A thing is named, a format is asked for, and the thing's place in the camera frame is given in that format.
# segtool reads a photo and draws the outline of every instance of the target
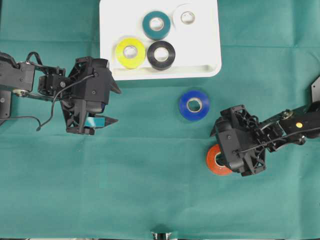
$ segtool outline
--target teal fabric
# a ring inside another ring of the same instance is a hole
[[[0,127],[1,237],[320,236],[319,140],[268,153],[267,171],[256,176],[216,176],[205,163],[220,110],[245,104],[263,120],[310,101],[309,85],[320,74],[320,1],[218,4],[217,76],[118,82],[122,94],[110,95],[104,113],[119,122],[95,136],[65,133],[58,104],[40,132],[28,119]],[[99,1],[3,0],[0,51],[17,61],[37,51],[46,65],[68,71],[77,57],[98,57]],[[178,109],[192,89],[210,98],[210,112],[198,122]],[[49,107],[13,97],[12,115],[44,121]]]

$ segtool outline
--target green tablecloth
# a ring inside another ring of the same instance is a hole
[[[40,132],[27,119],[0,127],[1,237],[320,236],[318,140],[268,153],[267,171],[256,176],[219,177],[205,163],[220,110],[245,104],[265,119],[308,103],[309,85],[320,74],[320,1],[218,4],[217,76],[119,82],[123,93],[112,93],[105,111],[119,122],[95,136],[65,133],[59,104]],[[46,65],[68,71],[77,57],[98,57],[99,1],[3,0],[0,51],[17,61],[37,51]],[[210,98],[210,112],[198,122],[178,110],[190,89]],[[44,121],[49,107],[13,97],[12,115]]]

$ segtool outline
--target metal bracket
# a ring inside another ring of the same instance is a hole
[[[0,90],[0,119],[11,115],[11,91]]]
[[[320,76],[311,84],[312,102],[320,101]]]

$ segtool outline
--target white tray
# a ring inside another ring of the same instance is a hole
[[[175,9],[183,4],[198,6],[196,21],[184,30],[173,21]],[[175,48],[174,63],[160,71],[152,68],[146,57],[138,68],[126,69],[117,61],[116,46],[126,37],[138,38],[146,49],[154,43],[142,28],[143,18],[152,11],[164,12],[171,20],[170,32],[163,40]],[[100,57],[110,61],[115,80],[212,77],[222,66],[217,0],[101,0]]]

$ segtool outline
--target orange tape roll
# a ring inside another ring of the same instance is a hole
[[[221,154],[219,144],[211,147],[206,155],[206,165],[211,172],[219,176],[226,176],[232,173],[232,171],[226,166],[221,166],[217,163],[217,156]]]

